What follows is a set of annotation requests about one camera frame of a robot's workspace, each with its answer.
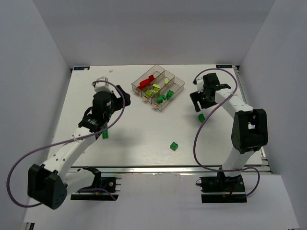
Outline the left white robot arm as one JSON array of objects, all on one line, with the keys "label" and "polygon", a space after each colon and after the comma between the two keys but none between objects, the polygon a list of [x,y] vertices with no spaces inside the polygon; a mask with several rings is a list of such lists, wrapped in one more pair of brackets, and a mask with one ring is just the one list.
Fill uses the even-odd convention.
[{"label": "left white robot arm", "polygon": [[108,122],[114,112],[123,112],[131,103],[130,95],[120,85],[114,86],[120,94],[117,97],[105,83],[104,80],[93,82],[92,106],[84,113],[72,138],[62,142],[52,157],[41,165],[33,164],[28,170],[28,196],[51,209],[57,209],[66,196],[74,192],[107,192],[102,185],[101,172],[92,166],[84,166],[73,175],[67,174],[85,150],[111,127]]}]

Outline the long green lego brick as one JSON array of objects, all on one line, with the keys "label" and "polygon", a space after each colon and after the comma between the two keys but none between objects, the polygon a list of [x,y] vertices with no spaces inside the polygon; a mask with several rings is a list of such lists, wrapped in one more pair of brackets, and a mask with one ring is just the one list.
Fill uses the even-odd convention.
[{"label": "long green lego brick", "polygon": [[102,132],[102,138],[103,138],[103,139],[108,139],[108,138],[109,138],[108,130],[104,130],[104,131]]}]

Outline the green lego brick bottom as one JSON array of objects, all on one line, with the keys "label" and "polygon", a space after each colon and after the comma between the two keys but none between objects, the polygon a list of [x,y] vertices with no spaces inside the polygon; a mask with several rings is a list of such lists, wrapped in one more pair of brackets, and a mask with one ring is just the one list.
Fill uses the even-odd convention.
[{"label": "green lego brick bottom", "polygon": [[176,151],[178,148],[178,144],[176,142],[172,142],[170,144],[170,149],[173,150],[173,151]]}]

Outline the red L lego stack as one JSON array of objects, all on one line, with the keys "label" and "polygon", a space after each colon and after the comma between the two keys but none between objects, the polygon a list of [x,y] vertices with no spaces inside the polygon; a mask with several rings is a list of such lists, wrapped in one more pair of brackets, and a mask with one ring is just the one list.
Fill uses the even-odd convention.
[{"label": "red L lego stack", "polygon": [[148,78],[142,80],[139,83],[138,89],[143,90],[147,85],[149,85],[155,79],[154,75],[150,75]]}]

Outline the green lego from stack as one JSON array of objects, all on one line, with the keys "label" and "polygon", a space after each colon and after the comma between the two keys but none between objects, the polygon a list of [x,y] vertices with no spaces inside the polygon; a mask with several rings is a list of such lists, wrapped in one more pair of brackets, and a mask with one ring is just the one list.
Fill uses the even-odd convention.
[{"label": "green lego from stack", "polygon": [[173,96],[174,92],[172,90],[168,90],[166,93],[166,98],[169,99]]}]

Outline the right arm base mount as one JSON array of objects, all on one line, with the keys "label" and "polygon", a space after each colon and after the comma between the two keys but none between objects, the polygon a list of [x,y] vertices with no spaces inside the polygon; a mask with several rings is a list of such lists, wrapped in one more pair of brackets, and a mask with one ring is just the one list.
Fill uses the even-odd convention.
[{"label": "right arm base mount", "polygon": [[247,196],[241,175],[225,177],[223,172],[216,176],[200,177],[196,186],[201,188],[203,204],[246,203]]}]

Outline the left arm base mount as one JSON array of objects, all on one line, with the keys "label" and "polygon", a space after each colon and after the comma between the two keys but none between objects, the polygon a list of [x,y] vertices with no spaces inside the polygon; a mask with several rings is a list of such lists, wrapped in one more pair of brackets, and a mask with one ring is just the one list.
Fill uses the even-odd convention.
[{"label": "left arm base mount", "polygon": [[116,201],[121,178],[102,174],[97,168],[86,166],[77,172],[67,173],[64,183],[71,200]]}]

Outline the small green square lego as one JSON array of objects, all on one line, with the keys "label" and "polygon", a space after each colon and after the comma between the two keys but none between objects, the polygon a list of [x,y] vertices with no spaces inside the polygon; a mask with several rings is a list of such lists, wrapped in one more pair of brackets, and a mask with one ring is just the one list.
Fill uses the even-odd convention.
[{"label": "small green square lego", "polygon": [[164,100],[166,100],[166,96],[164,94],[162,94],[161,96],[157,98],[157,102],[159,104],[162,104]]}]

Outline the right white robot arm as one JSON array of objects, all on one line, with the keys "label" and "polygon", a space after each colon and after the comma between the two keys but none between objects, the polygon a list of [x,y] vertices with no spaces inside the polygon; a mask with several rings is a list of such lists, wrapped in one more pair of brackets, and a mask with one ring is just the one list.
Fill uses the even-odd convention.
[{"label": "right white robot arm", "polygon": [[231,88],[220,83],[216,73],[198,75],[193,83],[197,90],[190,94],[196,112],[211,108],[205,121],[223,108],[232,118],[232,149],[218,173],[227,178],[238,177],[249,158],[268,143],[267,114],[264,109],[255,109],[240,99],[236,92],[238,83]]}]

